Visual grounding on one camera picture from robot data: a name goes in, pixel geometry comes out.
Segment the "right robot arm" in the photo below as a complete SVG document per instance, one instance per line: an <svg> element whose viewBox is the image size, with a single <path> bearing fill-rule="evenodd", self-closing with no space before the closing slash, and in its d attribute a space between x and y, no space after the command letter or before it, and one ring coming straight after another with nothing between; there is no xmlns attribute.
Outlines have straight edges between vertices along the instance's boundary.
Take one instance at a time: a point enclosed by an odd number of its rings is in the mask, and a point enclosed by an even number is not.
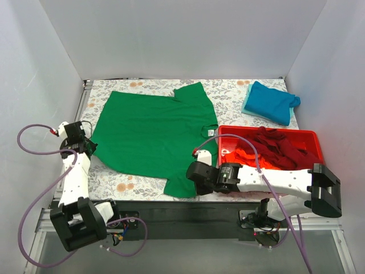
<svg viewBox="0 0 365 274"><path fill-rule="evenodd" d="M238 163L223 163L216 168L195 161L188 167L186 177L195 183L198 195L212 192L270 192L277 195L261 200L251 216L255 226L267 219L283 221L309 212L327 218L342 216L340 179L323 164L284 171L257 170Z"/></svg>

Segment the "green t-shirt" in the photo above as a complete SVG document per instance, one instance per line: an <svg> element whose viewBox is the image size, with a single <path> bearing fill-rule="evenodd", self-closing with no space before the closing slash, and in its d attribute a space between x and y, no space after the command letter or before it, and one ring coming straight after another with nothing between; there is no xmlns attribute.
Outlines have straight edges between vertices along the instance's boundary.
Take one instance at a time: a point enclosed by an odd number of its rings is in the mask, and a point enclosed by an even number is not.
<svg viewBox="0 0 365 274"><path fill-rule="evenodd" d="M202 83L173 93L111 92L91 140L97 145L95 156L108 168L166 179L164 194L193 198L196 186L186 178L192 152L214 134L218 121Z"/></svg>

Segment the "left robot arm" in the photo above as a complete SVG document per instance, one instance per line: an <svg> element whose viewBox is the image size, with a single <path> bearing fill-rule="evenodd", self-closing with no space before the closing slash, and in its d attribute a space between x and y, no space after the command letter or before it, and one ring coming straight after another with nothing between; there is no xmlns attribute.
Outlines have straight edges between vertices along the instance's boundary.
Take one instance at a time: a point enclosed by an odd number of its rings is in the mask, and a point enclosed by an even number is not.
<svg viewBox="0 0 365 274"><path fill-rule="evenodd" d="M56 209L50 213L51 222L66 251L107 237L107 224L118 219L115 201L92 202L88 193L88 172L91 156L97 144L86 137L82 122L63 122L56 134L63 139L60 150L63 167L69 173L63 179L63 192Z"/></svg>

